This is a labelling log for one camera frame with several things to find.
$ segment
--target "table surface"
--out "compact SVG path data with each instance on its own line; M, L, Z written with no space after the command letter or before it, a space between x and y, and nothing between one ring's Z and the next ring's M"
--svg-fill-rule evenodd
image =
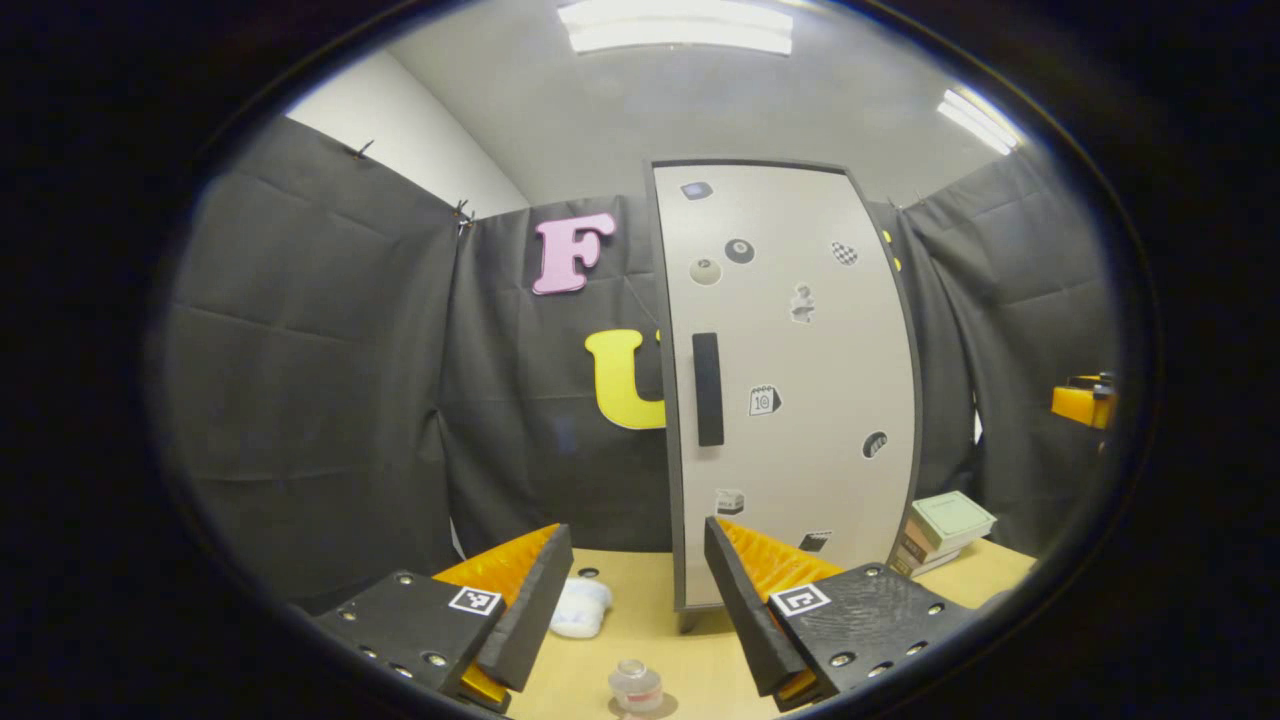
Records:
M986 539L974 541L951 562L918 578L925 588L966 607L978 607L1012 588L1034 559ZM611 705L608 675L620 660L635 657L662 675L671 696L655 716L672 719L777 717L773 700L755 694L742 647L723 610L704 612L681 635L669 552L573 550L581 568L599 570L613 591L613 607L600 634L568 639L548 632L524 693L512 693L507 715L517 720L558 717L611 720L625 715Z

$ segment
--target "ceiling light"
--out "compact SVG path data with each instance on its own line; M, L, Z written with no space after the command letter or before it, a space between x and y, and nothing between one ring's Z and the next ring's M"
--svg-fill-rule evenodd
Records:
M790 17L728 0L585 0L558 12L576 53L636 45L722 45L791 54Z
M961 97L957 92L946 91L942 95L942 104L938 105L938 111L957 126L972 132L978 140L989 145L1001 155L1009 155L1018 146L1018 137L1014 133L1009 132L1005 126L979 110L977 105Z

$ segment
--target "door handle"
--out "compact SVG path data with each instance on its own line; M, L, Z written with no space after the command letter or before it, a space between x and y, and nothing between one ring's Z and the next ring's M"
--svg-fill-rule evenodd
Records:
M724 445L724 402L721 398L719 343L716 333L694 333L694 393L698 401L698 446Z

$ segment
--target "black curtain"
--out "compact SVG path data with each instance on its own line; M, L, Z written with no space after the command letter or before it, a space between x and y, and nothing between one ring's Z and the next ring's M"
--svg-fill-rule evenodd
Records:
M611 213L586 287L535 296L535 227ZM449 503L470 555L549 523L575 547L671 550L664 430L607 420L584 342L608 329L644 336L636 389L662 398L654 333L649 213L643 197L599 197L485 218L458 246L444 352L444 452Z
M239 561L303 607L457 560L435 415L456 249L445 202L287 118L195 209L172 451Z
M1034 556L1101 468L1103 433L1051 413L1052 389L1116 368L1120 351L1108 231L1060 178L1021 149L916 205L879 209L897 231L922 345L918 496L965 492L998 518L993 541ZM965 454L970 393L983 433Z

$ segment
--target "stack of books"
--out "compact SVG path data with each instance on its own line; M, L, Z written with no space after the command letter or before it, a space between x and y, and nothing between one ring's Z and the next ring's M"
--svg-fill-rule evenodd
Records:
M928 573L955 560L966 544L989 533L993 524L995 515L960 491L916 500L890 566L908 578Z

